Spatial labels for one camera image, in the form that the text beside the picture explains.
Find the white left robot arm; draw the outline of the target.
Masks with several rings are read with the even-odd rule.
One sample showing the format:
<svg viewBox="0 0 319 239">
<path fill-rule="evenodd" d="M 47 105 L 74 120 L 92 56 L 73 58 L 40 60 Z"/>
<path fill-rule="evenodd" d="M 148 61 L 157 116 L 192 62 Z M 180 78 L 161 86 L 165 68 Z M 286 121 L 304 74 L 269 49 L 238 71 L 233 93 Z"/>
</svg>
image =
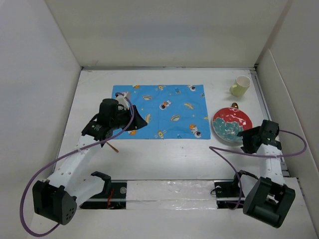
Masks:
<svg viewBox="0 0 319 239">
<path fill-rule="evenodd" d="M 99 111 L 81 132 L 74 152 L 45 181 L 37 181 L 32 188 L 34 211 L 47 219 L 66 225 L 74 217 L 77 207 L 94 195 L 107 197 L 111 193 L 111 177 L 95 171 L 83 181 L 82 171 L 104 144 L 115 138 L 113 132 L 132 131 L 147 126 L 135 105 L 123 94 L 104 99 Z"/>
</svg>

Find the blue space-print cloth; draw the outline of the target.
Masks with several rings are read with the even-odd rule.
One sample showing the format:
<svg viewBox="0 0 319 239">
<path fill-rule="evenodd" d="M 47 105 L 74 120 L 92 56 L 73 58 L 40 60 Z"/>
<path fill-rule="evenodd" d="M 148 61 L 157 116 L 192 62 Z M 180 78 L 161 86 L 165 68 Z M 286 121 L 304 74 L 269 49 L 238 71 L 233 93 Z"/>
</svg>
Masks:
<svg viewBox="0 0 319 239">
<path fill-rule="evenodd" d="M 203 85 L 114 85 L 112 93 L 129 94 L 142 129 L 122 133 L 118 139 L 210 139 Z"/>
</svg>

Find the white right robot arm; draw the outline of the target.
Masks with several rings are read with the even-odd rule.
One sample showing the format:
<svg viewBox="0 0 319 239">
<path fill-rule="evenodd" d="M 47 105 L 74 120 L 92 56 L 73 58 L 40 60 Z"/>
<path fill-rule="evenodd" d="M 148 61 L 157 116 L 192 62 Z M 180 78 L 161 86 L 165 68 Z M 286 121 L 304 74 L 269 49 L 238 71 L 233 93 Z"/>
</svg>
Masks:
<svg viewBox="0 0 319 239">
<path fill-rule="evenodd" d="M 255 184 L 244 179 L 230 184 L 234 195 L 245 195 L 243 213 L 274 228 L 282 225 L 296 196 L 282 175 L 282 147 L 276 140 L 279 131 L 278 123 L 263 120 L 260 126 L 238 133 L 242 137 L 243 152 L 261 156 L 259 176 Z"/>
</svg>

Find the red and teal plate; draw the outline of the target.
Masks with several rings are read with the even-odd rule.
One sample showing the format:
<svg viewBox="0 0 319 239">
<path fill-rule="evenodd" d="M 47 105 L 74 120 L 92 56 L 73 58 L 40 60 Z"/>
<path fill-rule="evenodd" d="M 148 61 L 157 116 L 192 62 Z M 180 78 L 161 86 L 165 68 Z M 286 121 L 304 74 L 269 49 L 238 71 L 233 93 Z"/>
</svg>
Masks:
<svg viewBox="0 0 319 239">
<path fill-rule="evenodd" d="M 237 134 L 253 128 L 251 119 L 241 110 L 233 107 L 218 110 L 212 118 L 212 127 L 218 137 L 229 143 L 241 143 Z"/>
</svg>

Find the pale yellow mug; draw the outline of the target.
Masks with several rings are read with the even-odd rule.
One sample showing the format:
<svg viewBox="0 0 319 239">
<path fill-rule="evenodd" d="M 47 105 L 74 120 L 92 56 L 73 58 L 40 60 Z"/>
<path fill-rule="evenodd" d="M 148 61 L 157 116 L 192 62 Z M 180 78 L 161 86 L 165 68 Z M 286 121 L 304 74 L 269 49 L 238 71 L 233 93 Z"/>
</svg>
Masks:
<svg viewBox="0 0 319 239">
<path fill-rule="evenodd" d="M 235 83 L 230 87 L 230 93 L 235 97 L 243 96 L 251 86 L 251 79 L 246 76 L 238 76 Z"/>
</svg>

